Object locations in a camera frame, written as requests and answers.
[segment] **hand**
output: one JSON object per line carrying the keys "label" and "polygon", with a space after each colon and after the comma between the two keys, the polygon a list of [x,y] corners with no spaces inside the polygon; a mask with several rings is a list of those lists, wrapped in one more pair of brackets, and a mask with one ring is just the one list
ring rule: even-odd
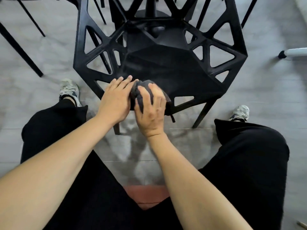
{"label": "hand", "polygon": [[130,111],[129,94],[135,81],[132,76],[128,76],[123,81],[123,77],[114,78],[107,86],[104,95],[102,96],[97,117],[104,121],[109,121],[113,126],[127,117]]}
{"label": "hand", "polygon": [[156,84],[150,83],[148,87],[154,95],[153,104],[151,104],[148,91],[144,87],[138,86],[138,90],[143,97],[143,114],[137,99],[135,100],[134,107],[138,127],[147,138],[164,133],[164,111],[166,105],[166,99],[162,90]]}

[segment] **person's left hand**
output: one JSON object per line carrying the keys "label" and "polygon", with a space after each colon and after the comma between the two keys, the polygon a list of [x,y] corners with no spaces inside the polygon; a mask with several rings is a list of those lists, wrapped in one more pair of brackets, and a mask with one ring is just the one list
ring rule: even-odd
{"label": "person's left hand", "polygon": [[96,115],[101,121],[115,125],[127,117],[130,111],[129,94],[134,82],[138,80],[131,82],[131,75],[123,80],[123,77],[117,80],[114,78],[107,86]]}

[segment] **foot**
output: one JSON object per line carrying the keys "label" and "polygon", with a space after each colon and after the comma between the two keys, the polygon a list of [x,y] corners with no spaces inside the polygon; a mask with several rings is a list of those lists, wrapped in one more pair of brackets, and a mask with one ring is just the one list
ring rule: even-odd
{"label": "foot", "polygon": [[249,118],[249,108],[245,105],[241,105],[232,112],[229,121],[247,122],[248,118]]}
{"label": "foot", "polygon": [[59,99],[62,100],[64,97],[71,97],[75,101],[76,107],[81,107],[79,101],[79,88],[77,84],[69,78],[65,78],[60,83],[61,91],[59,93]]}

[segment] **pink cushion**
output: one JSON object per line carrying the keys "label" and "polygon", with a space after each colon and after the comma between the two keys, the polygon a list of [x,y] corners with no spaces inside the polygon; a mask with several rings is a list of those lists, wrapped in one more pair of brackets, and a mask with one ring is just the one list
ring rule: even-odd
{"label": "pink cushion", "polygon": [[143,210],[154,207],[169,197],[165,185],[128,185],[124,189]]}

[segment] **person's left arm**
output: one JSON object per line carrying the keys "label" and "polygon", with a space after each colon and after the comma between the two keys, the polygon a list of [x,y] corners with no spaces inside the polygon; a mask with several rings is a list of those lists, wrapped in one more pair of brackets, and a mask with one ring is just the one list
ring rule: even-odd
{"label": "person's left arm", "polygon": [[114,79],[97,115],[0,179],[0,229],[39,230],[51,219],[93,147],[130,110],[132,77]]}

